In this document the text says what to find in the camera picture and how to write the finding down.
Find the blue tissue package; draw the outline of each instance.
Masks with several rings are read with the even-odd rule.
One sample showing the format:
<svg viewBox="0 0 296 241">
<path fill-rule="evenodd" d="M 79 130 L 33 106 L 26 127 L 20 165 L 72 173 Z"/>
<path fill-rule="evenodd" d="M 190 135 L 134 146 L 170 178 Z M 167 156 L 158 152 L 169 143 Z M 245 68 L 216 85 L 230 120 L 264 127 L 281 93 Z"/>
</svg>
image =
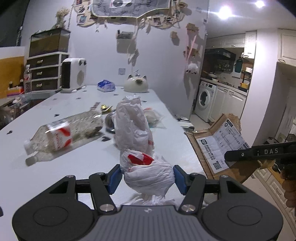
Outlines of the blue tissue package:
<svg viewBox="0 0 296 241">
<path fill-rule="evenodd" d="M 98 83 L 97 89 L 103 92 L 114 91 L 116 89 L 115 84 L 109 80 L 103 80 Z"/>
</svg>

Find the ceiling light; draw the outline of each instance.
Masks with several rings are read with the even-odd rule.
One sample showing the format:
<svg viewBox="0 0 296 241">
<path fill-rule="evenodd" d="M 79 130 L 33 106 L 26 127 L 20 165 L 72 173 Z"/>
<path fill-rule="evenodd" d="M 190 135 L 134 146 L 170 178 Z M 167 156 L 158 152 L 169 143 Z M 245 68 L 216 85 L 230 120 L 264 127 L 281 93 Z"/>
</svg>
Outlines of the ceiling light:
<svg viewBox="0 0 296 241">
<path fill-rule="evenodd" d="M 232 16 L 231 9 L 228 6 L 224 6 L 220 9 L 217 15 L 221 19 L 227 19 Z"/>
<path fill-rule="evenodd" d="M 258 8 L 262 8 L 265 6 L 265 3 L 262 1 L 262 0 L 259 0 L 257 2 L 255 2 L 255 5 L 258 7 Z"/>
</svg>

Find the drawer handle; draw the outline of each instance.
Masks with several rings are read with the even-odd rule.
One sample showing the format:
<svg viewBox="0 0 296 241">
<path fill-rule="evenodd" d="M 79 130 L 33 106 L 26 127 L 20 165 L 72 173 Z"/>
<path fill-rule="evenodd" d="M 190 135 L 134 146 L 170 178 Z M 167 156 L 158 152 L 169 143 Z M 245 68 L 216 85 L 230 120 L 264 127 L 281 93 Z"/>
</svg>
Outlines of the drawer handle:
<svg viewBox="0 0 296 241">
<path fill-rule="evenodd" d="M 282 195 L 282 194 L 280 193 L 280 191 L 279 191 L 278 188 L 276 188 L 276 192 L 277 192 L 278 195 Z"/>
</svg>

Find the white fluffy ornament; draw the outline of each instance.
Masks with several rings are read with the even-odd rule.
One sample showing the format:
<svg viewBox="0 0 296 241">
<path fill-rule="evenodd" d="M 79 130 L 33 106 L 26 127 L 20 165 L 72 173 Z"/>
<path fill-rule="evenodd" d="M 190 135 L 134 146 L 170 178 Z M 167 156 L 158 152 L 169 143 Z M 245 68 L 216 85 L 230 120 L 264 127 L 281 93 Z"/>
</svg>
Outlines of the white fluffy ornament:
<svg viewBox="0 0 296 241">
<path fill-rule="evenodd" d="M 198 71 L 197 69 L 198 69 L 197 64 L 195 64 L 195 63 L 190 63 L 190 64 L 188 65 L 188 67 L 187 67 L 186 72 L 187 72 L 187 73 L 190 73 L 190 74 L 197 74 L 197 71 Z"/>
</svg>

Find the washing machine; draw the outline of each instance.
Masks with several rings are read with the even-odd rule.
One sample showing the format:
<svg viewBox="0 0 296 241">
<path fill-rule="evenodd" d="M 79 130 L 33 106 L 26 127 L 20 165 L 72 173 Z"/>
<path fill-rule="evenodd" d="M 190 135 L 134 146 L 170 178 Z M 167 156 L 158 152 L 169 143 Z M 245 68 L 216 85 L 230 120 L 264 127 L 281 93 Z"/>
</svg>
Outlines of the washing machine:
<svg viewBox="0 0 296 241">
<path fill-rule="evenodd" d="M 197 96 L 194 112 L 205 122 L 210 122 L 209 115 L 217 93 L 217 86 L 202 81 Z"/>
</svg>

